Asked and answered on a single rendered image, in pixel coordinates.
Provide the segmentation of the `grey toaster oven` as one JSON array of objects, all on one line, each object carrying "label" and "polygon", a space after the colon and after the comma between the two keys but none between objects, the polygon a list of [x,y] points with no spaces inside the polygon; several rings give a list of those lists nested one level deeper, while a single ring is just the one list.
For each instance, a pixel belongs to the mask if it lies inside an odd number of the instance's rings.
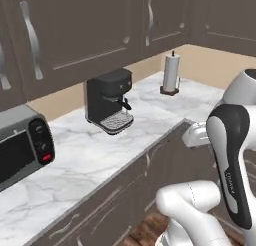
[{"label": "grey toaster oven", "polygon": [[0,113],[0,192],[55,159],[45,117],[26,104]]}]

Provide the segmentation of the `brown base cupboard run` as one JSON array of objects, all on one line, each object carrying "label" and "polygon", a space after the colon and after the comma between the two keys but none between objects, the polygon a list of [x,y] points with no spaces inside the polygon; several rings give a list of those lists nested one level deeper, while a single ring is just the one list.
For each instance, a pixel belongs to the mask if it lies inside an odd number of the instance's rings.
[{"label": "brown base cupboard run", "polygon": [[[124,170],[82,200],[70,213],[64,215],[49,231],[39,237],[31,246],[118,246],[154,208],[158,188],[172,183],[191,180],[217,180],[214,156],[209,145],[188,148],[182,135],[188,129],[187,121],[162,136],[147,150],[143,151]],[[146,153],[151,163],[147,177]],[[92,210],[90,198],[97,192],[112,192],[122,187],[120,194],[90,220]],[[52,240],[48,236],[65,226],[70,218],[79,213],[80,217],[63,234]]]}]

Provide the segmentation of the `brown corner wall cupboard run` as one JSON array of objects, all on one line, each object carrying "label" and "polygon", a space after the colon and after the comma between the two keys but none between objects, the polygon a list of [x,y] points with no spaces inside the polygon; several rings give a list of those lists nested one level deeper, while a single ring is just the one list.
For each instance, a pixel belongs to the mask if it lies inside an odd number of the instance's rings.
[{"label": "brown corner wall cupboard run", "polygon": [[190,43],[256,57],[256,0],[193,0]]}]

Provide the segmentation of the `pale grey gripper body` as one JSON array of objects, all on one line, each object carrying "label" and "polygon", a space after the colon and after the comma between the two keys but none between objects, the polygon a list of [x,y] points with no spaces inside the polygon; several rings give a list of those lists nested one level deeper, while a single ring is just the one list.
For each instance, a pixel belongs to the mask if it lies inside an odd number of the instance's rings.
[{"label": "pale grey gripper body", "polygon": [[189,147],[199,147],[210,143],[205,122],[193,123],[183,134],[182,140]]}]

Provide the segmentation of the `wide brown wall cupboard door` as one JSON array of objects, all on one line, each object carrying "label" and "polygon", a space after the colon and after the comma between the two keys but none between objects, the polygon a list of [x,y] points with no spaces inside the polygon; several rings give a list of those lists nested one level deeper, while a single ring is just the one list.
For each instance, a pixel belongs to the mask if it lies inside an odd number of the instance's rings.
[{"label": "wide brown wall cupboard door", "polygon": [[[35,78],[20,2],[27,1],[40,45]],[[143,0],[0,0],[26,98],[54,93],[140,58]]]}]

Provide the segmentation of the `black espresso coffee machine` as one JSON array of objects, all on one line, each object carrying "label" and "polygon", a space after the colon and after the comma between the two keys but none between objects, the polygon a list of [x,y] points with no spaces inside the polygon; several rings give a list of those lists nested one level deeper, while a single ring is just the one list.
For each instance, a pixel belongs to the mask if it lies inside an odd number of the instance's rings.
[{"label": "black espresso coffee machine", "polygon": [[93,123],[106,133],[115,135],[128,128],[134,121],[129,113],[131,106],[124,94],[132,88],[132,72],[119,68],[84,84],[87,92],[86,114]]}]

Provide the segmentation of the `narrow brown wall cupboard door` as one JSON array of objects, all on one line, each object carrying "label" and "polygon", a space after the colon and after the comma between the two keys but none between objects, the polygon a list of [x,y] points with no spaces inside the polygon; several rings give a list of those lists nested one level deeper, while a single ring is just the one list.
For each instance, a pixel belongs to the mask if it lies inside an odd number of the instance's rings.
[{"label": "narrow brown wall cupboard door", "polygon": [[148,29],[147,1],[143,0],[142,53],[151,57],[184,44],[188,32],[190,0],[152,0],[154,25],[150,31],[150,45],[145,45]]}]

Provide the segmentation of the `white paper towel roll holder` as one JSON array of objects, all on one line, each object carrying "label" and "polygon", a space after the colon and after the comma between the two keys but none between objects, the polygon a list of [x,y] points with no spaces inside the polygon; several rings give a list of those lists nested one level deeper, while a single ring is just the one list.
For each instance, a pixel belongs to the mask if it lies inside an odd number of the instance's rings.
[{"label": "white paper towel roll holder", "polygon": [[160,86],[160,93],[173,96],[179,92],[180,77],[178,76],[180,56],[172,51],[165,57],[165,68],[163,84]]}]

